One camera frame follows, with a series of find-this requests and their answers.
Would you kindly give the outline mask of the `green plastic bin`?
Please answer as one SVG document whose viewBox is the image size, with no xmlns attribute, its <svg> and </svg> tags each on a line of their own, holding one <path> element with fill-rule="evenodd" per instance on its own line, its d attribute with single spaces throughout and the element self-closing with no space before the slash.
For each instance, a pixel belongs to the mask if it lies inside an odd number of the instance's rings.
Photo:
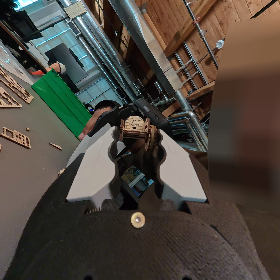
<svg viewBox="0 0 280 280">
<path fill-rule="evenodd" d="M 78 138 L 92 115 L 60 75 L 51 70 L 31 87 Z"/>
</svg>

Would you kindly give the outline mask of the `grey ceiling pipe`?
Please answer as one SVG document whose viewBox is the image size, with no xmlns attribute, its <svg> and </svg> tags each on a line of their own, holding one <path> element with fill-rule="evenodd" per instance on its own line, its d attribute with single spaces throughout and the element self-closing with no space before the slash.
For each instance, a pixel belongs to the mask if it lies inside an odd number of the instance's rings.
<svg viewBox="0 0 280 280">
<path fill-rule="evenodd" d="M 188 10 L 188 12 L 189 12 L 189 14 L 190 14 L 190 16 L 191 16 L 191 19 L 193 20 L 193 26 L 196 27 L 200 38 L 202 39 L 203 43 L 205 44 L 205 47 L 207 48 L 208 54 L 209 54 L 210 57 L 212 58 L 213 63 L 214 63 L 214 65 L 215 65 L 216 69 L 218 69 L 218 62 L 217 62 L 217 60 L 216 60 L 216 58 L 215 58 L 215 56 L 214 56 L 214 54 L 213 54 L 213 52 L 212 52 L 212 49 L 211 49 L 210 45 L 208 44 L 208 41 L 207 41 L 206 38 L 205 38 L 205 34 L 206 34 L 207 31 L 201 29 L 201 27 L 200 27 L 200 25 L 199 25 L 199 22 L 198 22 L 198 21 L 199 21 L 199 18 L 196 18 L 196 17 L 195 17 L 195 15 L 194 15 L 194 13 L 193 13 L 191 7 L 190 7 L 190 5 L 191 5 L 192 3 L 194 3 L 194 2 L 196 2 L 196 1 L 187 2 L 186 0 L 183 0 L 183 2 L 184 2 L 184 5 L 186 6 L 186 8 L 187 8 L 187 10 Z"/>
</svg>

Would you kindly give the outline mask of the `rectangular metal air duct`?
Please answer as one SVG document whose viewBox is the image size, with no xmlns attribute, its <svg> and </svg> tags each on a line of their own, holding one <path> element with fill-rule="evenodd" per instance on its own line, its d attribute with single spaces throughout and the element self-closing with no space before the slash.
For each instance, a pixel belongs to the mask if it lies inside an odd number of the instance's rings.
<svg viewBox="0 0 280 280">
<path fill-rule="evenodd" d="M 162 51 L 135 1 L 110 0 L 114 11 L 144 55 L 167 94 L 182 95 L 182 82 Z"/>
</svg>

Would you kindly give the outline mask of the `hanging white sign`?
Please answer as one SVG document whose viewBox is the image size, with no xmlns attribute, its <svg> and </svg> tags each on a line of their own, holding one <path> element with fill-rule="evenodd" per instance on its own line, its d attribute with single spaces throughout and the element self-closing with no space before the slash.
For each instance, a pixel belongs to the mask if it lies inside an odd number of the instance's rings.
<svg viewBox="0 0 280 280">
<path fill-rule="evenodd" d="M 77 19 L 87 13 L 87 10 L 81 1 L 76 1 L 75 3 L 64 8 L 66 14 L 70 20 Z"/>
</svg>

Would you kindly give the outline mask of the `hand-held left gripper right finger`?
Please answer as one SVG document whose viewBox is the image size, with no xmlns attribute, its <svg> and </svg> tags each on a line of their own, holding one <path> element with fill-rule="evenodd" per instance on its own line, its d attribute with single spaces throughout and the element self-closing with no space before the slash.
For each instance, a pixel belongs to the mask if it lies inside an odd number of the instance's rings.
<svg viewBox="0 0 280 280">
<path fill-rule="evenodd" d="M 157 166 L 161 198 L 174 203 L 205 202 L 207 197 L 191 162 L 190 155 L 163 130 L 158 130 L 159 152 L 163 158 Z"/>
</svg>

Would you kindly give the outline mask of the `bent metal pipe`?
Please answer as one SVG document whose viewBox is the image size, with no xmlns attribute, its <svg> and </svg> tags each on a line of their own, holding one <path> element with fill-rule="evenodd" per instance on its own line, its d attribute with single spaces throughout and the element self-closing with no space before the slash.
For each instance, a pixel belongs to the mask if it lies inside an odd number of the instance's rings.
<svg viewBox="0 0 280 280">
<path fill-rule="evenodd" d="M 185 123 L 196 141 L 199 149 L 203 152 L 208 152 L 208 135 L 205 132 L 198 116 L 191 108 L 189 101 L 183 95 L 182 91 L 178 89 L 173 94 L 175 100 L 179 103 L 183 112 L 173 114 L 168 117 L 170 123 L 177 123 L 179 125 L 179 121 Z"/>
</svg>

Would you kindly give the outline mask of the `wooden puzzle sheet offcut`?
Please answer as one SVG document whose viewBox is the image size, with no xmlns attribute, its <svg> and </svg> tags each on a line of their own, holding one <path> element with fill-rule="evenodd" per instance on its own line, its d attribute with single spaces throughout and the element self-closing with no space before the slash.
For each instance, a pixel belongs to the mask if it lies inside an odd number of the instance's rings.
<svg viewBox="0 0 280 280">
<path fill-rule="evenodd" d="M 0 108 L 21 108 L 22 105 L 17 102 L 9 93 L 0 87 Z"/>
</svg>

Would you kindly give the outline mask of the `person's right hand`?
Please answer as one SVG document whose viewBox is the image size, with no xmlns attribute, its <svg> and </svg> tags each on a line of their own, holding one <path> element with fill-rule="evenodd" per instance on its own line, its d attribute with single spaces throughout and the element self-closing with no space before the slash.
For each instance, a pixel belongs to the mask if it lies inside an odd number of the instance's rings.
<svg viewBox="0 0 280 280">
<path fill-rule="evenodd" d="M 102 106 L 102 107 L 99 107 L 98 109 L 96 109 L 94 114 L 92 115 L 92 117 L 89 119 L 89 121 L 86 123 L 85 127 L 83 128 L 78 139 L 83 140 L 83 138 L 93 129 L 93 127 L 94 127 L 96 121 L 98 120 L 98 118 L 100 117 L 100 115 L 103 114 L 104 112 L 110 111 L 112 109 L 113 109 L 113 107 L 111 107 L 109 105 L 105 105 L 105 106 Z"/>
</svg>

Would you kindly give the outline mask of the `grey desk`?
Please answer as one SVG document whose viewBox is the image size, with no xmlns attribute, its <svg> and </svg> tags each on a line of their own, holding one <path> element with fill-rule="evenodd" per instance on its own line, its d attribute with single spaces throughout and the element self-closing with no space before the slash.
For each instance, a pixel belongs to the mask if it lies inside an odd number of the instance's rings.
<svg viewBox="0 0 280 280">
<path fill-rule="evenodd" d="M 34 98 L 25 103 L 1 83 L 21 108 L 1 108 L 0 126 L 16 130 L 30 138 L 27 149 L 1 137 L 0 156 L 0 277 L 6 274 L 25 225 L 48 187 L 65 168 L 79 140 L 33 91 L 31 85 L 7 73 Z M 61 146 L 62 151 L 49 145 Z"/>
</svg>

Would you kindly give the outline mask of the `large wooden puzzle sheet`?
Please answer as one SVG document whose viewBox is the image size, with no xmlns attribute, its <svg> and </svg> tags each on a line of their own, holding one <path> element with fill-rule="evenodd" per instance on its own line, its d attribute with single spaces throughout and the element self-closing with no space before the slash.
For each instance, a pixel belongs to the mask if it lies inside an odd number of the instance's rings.
<svg viewBox="0 0 280 280">
<path fill-rule="evenodd" d="M 0 81 L 8 89 L 20 97 L 25 103 L 30 104 L 33 100 L 34 97 L 7 72 L 5 72 L 2 67 L 0 67 Z"/>
</svg>

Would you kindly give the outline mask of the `wooden model assembly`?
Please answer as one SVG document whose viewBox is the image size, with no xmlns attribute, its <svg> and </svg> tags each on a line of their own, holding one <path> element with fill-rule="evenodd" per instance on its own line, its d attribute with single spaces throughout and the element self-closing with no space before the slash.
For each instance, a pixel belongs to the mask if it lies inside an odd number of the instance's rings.
<svg viewBox="0 0 280 280">
<path fill-rule="evenodd" d="M 145 121 L 138 116 L 130 116 L 126 120 L 121 120 L 119 129 L 119 141 L 123 138 L 144 139 L 145 150 L 153 152 L 157 143 L 157 128 L 151 125 L 150 119 Z"/>
</svg>

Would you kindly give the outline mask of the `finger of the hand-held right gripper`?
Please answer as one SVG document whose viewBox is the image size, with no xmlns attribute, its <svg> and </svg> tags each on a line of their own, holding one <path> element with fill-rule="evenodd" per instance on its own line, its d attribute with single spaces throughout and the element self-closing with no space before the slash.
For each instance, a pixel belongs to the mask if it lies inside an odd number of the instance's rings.
<svg viewBox="0 0 280 280">
<path fill-rule="evenodd" d="M 93 145 L 97 140 L 96 135 L 93 135 L 92 137 L 89 137 L 86 135 L 83 140 L 80 142 L 78 147 L 73 152 L 72 156 L 70 157 L 66 167 L 68 167 L 81 153 L 85 153 L 86 150 Z"/>
<path fill-rule="evenodd" d="M 125 144 L 121 141 L 113 143 L 113 158 L 117 158 L 117 155 L 120 154 L 126 148 Z"/>
</svg>

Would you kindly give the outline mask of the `wooden grid-shaped part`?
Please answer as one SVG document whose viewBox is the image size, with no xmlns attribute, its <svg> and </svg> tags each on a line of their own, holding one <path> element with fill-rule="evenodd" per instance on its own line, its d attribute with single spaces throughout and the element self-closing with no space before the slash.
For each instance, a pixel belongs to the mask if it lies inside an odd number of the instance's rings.
<svg viewBox="0 0 280 280">
<path fill-rule="evenodd" d="M 18 131 L 3 127 L 0 136 L 27 149 L 31 148 L 30 138 Z"/>
</svg>

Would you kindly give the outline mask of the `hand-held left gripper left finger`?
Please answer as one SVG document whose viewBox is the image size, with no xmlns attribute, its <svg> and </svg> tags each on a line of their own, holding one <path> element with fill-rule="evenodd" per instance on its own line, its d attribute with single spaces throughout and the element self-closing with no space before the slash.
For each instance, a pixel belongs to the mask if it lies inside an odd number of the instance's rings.
<svg viewBox="0 0 280 280">
<path fill-rule="evenodd" d="M 118 139 L 118 127 L 110 124 L 92 137 L 85 136 L 76 149 L 85 153 L 66 197 L 68 202 L 90 200 L 102 203 L 118 197 L 120 180 L 114 160 L 118 153 Z"/>
</svg>

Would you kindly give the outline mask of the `round spiral metal duct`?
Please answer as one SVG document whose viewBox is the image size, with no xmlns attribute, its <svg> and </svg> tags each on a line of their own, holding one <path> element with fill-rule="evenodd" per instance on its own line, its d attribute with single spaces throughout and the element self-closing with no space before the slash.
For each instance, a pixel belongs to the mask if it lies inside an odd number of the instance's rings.
<svg viewBox="0 0 280 280">
<path fill-rule="evenodd" d="M 120 83 L 120 86 L 128 94 L 132 101 L 138 98 L 137 87 L 134 86 L 135 77 L 108 38 L 103 27 L 100 26 L 85 1 L 80 1 L 86 10 L 84 15 L 74 19 L 82 35 L 86 37 L 89 44 L 98 53 L 107 68 Z"/>
</svg>

